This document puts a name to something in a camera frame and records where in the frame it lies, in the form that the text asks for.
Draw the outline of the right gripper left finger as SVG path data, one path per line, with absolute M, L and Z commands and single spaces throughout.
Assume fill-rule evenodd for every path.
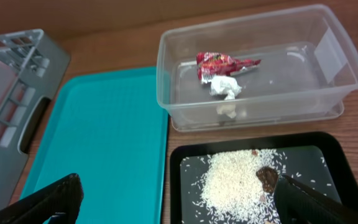
M 0 224 L 74 224 L 83 197 L 80 177 L 72 173 L 0 210 Z

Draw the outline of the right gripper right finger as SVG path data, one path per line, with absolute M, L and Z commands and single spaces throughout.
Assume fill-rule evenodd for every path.
M 273 193 L 282 223 L 358 224 L 358 212 L 287 175 L 278 177 Z

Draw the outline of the brown food scrap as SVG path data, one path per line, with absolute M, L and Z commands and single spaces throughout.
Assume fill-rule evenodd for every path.
M 278 181 L 278 172 L 271 167 L 262 167 L 256 172 L 264 192 L 273 193 Z

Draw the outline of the white rice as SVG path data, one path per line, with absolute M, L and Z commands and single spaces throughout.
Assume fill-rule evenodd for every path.
M 287 175 L 339 200 L 317 147 L 221 152 L 180 162 L 180 223 L 280 223 L 267 174 Z

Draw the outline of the white tissue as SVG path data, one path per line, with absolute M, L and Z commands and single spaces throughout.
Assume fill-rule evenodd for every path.
M 225 95 L 225 101 L 234 100 L 241 91 L 242 87 L 238 85 L 236 79 L 233 77 L 216 75 L 211 80 L 211 96 Z M 237 116 L 236 106 L 234 104 L 219 105 L 216 111 L 219 115 L 226 115 L 232 119 Z

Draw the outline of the red snack wrapper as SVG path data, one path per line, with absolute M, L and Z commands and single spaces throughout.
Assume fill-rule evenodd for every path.
M 261 59 L 238 59 L 217 52 L 200 52 L 196 55 L 197 76 L 201 84 L 215 76 L 236 76 L 259 67 Z

